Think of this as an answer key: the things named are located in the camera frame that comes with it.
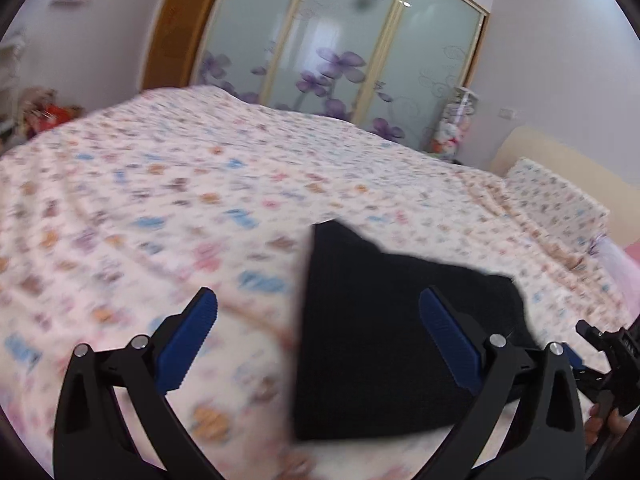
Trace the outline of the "right hand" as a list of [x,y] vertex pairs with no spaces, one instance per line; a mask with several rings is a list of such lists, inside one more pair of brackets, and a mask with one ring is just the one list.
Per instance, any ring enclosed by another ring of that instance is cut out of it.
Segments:
[[608,427],[608,431],[612,436],[611,446],[615,446],[623,437],[630,425],[628,417],[620,416],[618,410],[612,411],[607,420],[599,416],[600,405],[595,403],[589,410],[589,418],[585,422],[585,439],[588,448],[591,448],[600,437],[604,427]]

